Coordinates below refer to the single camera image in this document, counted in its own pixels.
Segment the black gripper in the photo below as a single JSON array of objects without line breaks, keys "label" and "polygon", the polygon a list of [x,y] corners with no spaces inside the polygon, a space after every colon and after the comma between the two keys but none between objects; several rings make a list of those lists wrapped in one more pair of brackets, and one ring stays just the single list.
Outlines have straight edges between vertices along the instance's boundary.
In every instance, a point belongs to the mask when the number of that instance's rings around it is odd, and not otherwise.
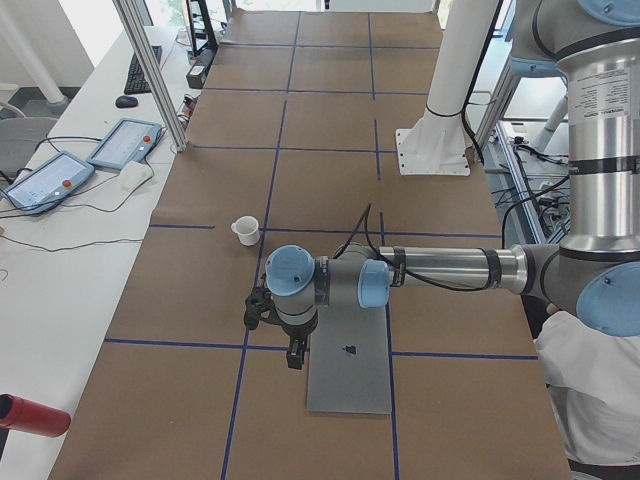
[{"label": "black gripper", "polygon": [[309,336],[317,327],[317,320],[311,319],[301,325],[285,324],[282,329],[289,336],[289,346],[286,351],[287,365],[290,369],[301,370],[304,365],[305,353]]}]

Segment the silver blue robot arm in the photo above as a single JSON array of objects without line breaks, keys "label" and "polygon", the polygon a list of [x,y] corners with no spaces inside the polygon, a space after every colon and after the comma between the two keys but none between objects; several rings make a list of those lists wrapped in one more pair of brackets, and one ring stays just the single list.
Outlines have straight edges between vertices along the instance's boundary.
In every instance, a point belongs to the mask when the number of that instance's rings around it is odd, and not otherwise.
[{"label": "silver blue robot arm", "polygon": [[303,365],[323,307],[384,306],[421,282],[459,292],[504,288],[545,299],[617,337],[639,332],[639,5],[522,1],[515,56],[553,62],[568,82],[570,230],[557,245],[494,249],[347,242],[313,258],[287,245],[267,259],[244,322],[279,326],[288,365]]}]

